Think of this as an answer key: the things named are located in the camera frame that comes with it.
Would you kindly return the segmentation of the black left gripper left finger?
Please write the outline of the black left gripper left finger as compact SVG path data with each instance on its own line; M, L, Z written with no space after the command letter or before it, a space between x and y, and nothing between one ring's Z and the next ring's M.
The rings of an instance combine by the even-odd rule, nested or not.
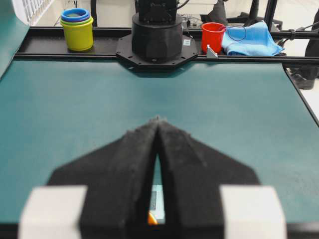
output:
M147 223L156 151L156 121L56 168L31 191L21 239L124 239Z

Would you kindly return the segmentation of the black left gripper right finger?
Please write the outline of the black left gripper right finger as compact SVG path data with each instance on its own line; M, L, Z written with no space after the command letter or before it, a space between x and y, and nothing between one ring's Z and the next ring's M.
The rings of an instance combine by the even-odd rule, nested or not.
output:
M276 190L255 171L164 121L158 124L165 219L183 239L284 239Z

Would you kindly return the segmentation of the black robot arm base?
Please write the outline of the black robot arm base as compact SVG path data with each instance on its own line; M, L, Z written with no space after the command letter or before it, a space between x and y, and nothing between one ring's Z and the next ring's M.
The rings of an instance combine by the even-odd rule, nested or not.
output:
M183 34L176 0L137 0L132 33L118 40L116 56L144 69L173 69L198 56Z

